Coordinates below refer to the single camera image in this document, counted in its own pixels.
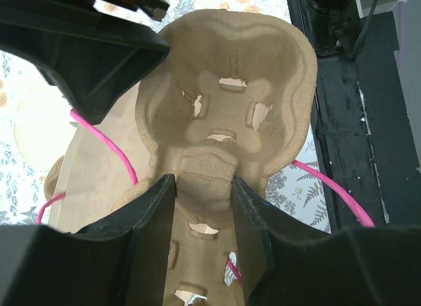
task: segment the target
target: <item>floral tablecloth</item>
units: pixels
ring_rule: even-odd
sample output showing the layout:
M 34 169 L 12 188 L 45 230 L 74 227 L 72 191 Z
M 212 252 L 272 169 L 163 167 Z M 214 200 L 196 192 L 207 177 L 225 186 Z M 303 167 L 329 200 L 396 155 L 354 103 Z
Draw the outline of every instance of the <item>floral tablecloth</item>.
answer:
M 197 9 L 227 9 L 247 13 L 264 13 L 287 22 L 287 0 L 167 0 L 167 16 L 155 22 L 142 12 L 132 13 L 110 3 L 97 0 L 98 11 L 142 23 L 161 30 L 172 20 Z M 20 101 L 18 80 L 28 85 L 45 84 L 36 69 L 12 55 L 1 53 L 3 71 L 0 75 L 0 224 L 31 224 L 45 202 L 42 184 L 47 169 L 34 169 L 20 156 L 14 143 L 13 113 Z M 297 160 L 318 168 L 312 130 Z M 273 175 L 266 190 L 267 200 L 300 221 L 330 231 L 322 184 L 315 177 L 290 165 Z

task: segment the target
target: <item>torn paper hole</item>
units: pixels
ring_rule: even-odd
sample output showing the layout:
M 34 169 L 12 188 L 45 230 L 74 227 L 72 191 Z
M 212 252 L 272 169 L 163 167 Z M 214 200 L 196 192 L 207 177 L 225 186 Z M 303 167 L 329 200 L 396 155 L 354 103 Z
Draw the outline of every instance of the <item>torn paper hole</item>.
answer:
M 260 102 L 255 105 L 255 110 L 253 112 L 253 119 L 251 122 L 254 130 L 259 129 L 259 126 L 263 123 L 264 119 L 266 118 L 266 115 L 269 113 L 271 109 L 272 109 L 272 105 L 269 105 L 267 107 L 266 105 Z
M 211 228 L 208 224 L 192 224 L 189 223 L 189 227 L 195 232 L 200 232 L 201 234 L 210 234 L 215 235 L 219 233 L 219 230 Z
M 233 78 L 221 78 L 219 84 L 225 84 L 227 86 L 247 87 L 247 83 L 241 79 Z
M 202 99 L 203 99 L 203 96 L 199 95 L 193 104 L 193 106 L 195 107 L 195 110 L 193 113 L 194 118 L 197 118 L 200 114 L 200 111 L 202 109 Z
M 229 255 L 232 264 L 236 267 L 237 266 L 237 255 L 235 254 L 235 252 L 230 252 Z M 231 271 L 230 268 L 228 268 L 228 265 L 225 265 L 225 276 L 224 276 L 224 283 L 227 286 L 231 286 L 232 282 L 235 280 L 235 275 L 234 273 Z
M 235 143 L 235 139 L 233 139 L 233 137 L 224 134 L 211 134 L 206 137 L 206 139 L 216 141 L 233 141 Z
M 203 301 L 207 300 L 207 297 L 205 296 L 183 290 L 176 290 L 175 296 L 180 298 L 185 306 L 192 305 L 196 299 L 202 299 Z

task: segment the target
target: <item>pink cord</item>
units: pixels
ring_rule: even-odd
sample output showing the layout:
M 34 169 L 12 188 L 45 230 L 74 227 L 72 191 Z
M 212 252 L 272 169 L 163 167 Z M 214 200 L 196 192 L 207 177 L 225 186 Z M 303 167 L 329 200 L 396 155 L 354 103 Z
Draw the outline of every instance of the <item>pink cord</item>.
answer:
M 120 148 L 117 147 L 115 143 L 112 142 L 106 135 L 102 132 L 97 130 L 93 127 L 90 123 L 88 123 L 83 117 L 81 117 L 74 109 L 70 111 L 70 116 L 74 118 L 74 120 L 82 125 L 84 128 L 89 130 L 93 135 L 97 136 L 99 140 L 101 140 L 105 145 L 107 145 L 112 151 L 114 151 L 120 160 L 123 162 L 124 166 L 126 167 L 127 171 L 129 172 L 130 179 L 132 180 L 132 184 L 136 185 L 138 183 L 136 171 L 134 170 L 132 164 L 130 163 L 129 159 L 126 155 L 122 152 Z
M 240 272 L 238 272 L 238 269 L 235 267 L 235 265 L 232 263 L 232 261 L 229 257 L 226 260 L 226 266 L 234 273 L 234 276 L 235 276 L 235 278 L 237 278 L 237 281 L 242 283 L 243 278 L 241 277 Z
M 136 172 L 130 163 L 127 156 L 122 152 L 120 148 L 117 147 L 117 145 L 110 140 L 106 135 L 104 135 L 102 132 L 97 130 L 95 127 L 93 127 L 90 123 L 88 123 L 83 117 L 81 117 L 74 109 L 70 111 L 70 116 L 74 118 L 74 120 L 82 125 L 84 128 L 86 128 L 88 131 L 90 131 L 93 135 L 97 136 L 99 140 L 101 140 L 105 145 L 107 145 L 112 151 L 114 151 L 120 160 L 123 162 L 124 166 L 126 167 L 127 171 L 129 172 L 130 179 L 132 180 L 132 184 L 136 185 L 138 180 L 136 176 Z M 36 223 L 39 225 L 41 224 L 42 216 L 44 215 L 45 209 L 53 204 L 54 202 L 60 201 L 61 199 L 64 199 L 66 196 L 66 192 L 63 192 L 57 196 L 54 196 L 52 199 L 50 199 L 46 204 L 42 205 L 41 209 L 39 210 Z
M 80 125 L 82 125 L 84 128 L 86 128 L 88 131 L 90 131 L 93 135 L 97 136 L 99 140 L 101 140 L 103 143 L 105 143 L 112 151 L 114 151 L 120 160 L 123 162 L 124 166 L 127 168 L 127 171 L 129 172 L 130 179 L 132 179 L 132 184 L 137 184 L 137 176 L 136 172 L 133 168 L 133 166 L 130 164 L 130 161 L 126 157 L 126 155 L 121 151 L 120 148 L 117 147 L 115 143 L 112 142 L 106 135 L 104 135 L 102 132 L 97 130 L 95 127 L 93 127 L 90 123 L 88 123 L 84 118 L 82 118 L 74 109 L 70 111 L 70 115 L 75 119 L 76 122 L 78 122 Z M 311 175 L 315 176 L 319 180 L 321 180 L 323 183 L 325 183 L 327 186 L 329 186 L 333 191 L 335 191 L 345 202 L 346 205 L 348 205 L 349 209 L 353 212 L 353 214 L 358 218 L 360 223 L 365 227 L 374 227 L 374 223 L 372 219 L 368 216 L 366 211 L 357 203 L 357 201 L 354 200 L 352 196 L 350 196 L 339 184 L 334 182 L 332 179 L 328 178 L 321 172 L 318 172 L 317 170 L 305 165 L 304 163 L 294 160 L 292 162 L 293 165 L 297 166 L 298 168 L 303 169 L 304 171 L 307 171 Z M 37 216 L 37 224 L 41 224 L 42 216 L 44 215 L 45 209 L 53 204 L 56 201 L 59 201 L 61 199 L 64 199 L 66 196 L 66 192 L 63 192 L 61 194 L 58 194 L 54 196 L 52 199 L 50 199 L 46 204 L 44 204 L 41 209 L 39 210 L 38 216 Z M 232 263 L 231 259 L 228 258 L 226 261 L 227 267 L 233 272 L 234 276 L 237 278 L 238 282 L 242 283 L 243 279 L 241 277 L 240 272 L 238 272 L 238 269 L 235 267 L 235 265 Z
M 51 204 L 53 204 L 54 202 L 60 201 L 61 199 L 64 199 L 66 197 L 66 192 L 63 192 L 61 194 L 58 194 L 56 196 L 54 196 L 52 199 L 50 199 L 46 204 L 41 206 L 41 209 L 38 212 L 38 216 L 37 216 L 37 225 L 41 224 L 41 219 L 42 216 L 44 215 L 45 209 L 50 206 Z
M 333 189 L 333 191 L 335 191 L 342 198 L 345 204 L 348 205 L 351 212 L 353 212 L 353 214 L 358 218 L 363 226 L 374 227 L 374 223 L 366 211 L 338 183 L 298 160 L 294 160 L 292 164 L 303 169 L 304 171 L 307 171 L 309 174 L 315 176 L 323 183 L 325 183 L 325 185 L 327 185 L 329 188 Z

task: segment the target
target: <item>black cable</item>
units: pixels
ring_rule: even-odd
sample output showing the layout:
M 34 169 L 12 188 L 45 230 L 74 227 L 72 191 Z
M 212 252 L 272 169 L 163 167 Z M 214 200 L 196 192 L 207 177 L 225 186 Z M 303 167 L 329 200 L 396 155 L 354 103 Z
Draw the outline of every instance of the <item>black cable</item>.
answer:
M 362 31 L 361 31 L 359 37 L 357 38 L 357 41 L 355 42 L 354 49 L 349 56 L 350 61 L 355 61 L 355 59 L 358 56 L 358 52 L 361 49 L 361 47 L 364 43 L 364 40 L 366 39 L 368 27 L 370 26 L 371 19 L 373 18 L 374 10 L 376 10 L 376 6 L 377 6 L 378 1 L 379 0 L 373 0 L 373 4 L 371 5 L 370 13 L 368 13 L 366 24 L 362 28 Z

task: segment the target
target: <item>black plastic bracket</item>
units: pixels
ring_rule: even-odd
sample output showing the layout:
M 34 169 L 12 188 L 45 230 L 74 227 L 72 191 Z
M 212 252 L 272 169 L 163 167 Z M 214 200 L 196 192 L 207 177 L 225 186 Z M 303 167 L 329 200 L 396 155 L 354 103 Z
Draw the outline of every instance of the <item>black plastic bracket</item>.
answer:
M 37 66 L 99 124 L 170 46 L 147 26 L 97 12 L 90 0 L 1 0 L 0 49 Z
M 162 305 L 175 198 L 165 174 L 77 234 L 0 226 L 0 304 Z
M 238 177 L 232 202 L 246 306 L 421 302 L 419 226 L 329 235 L 271 205 Z

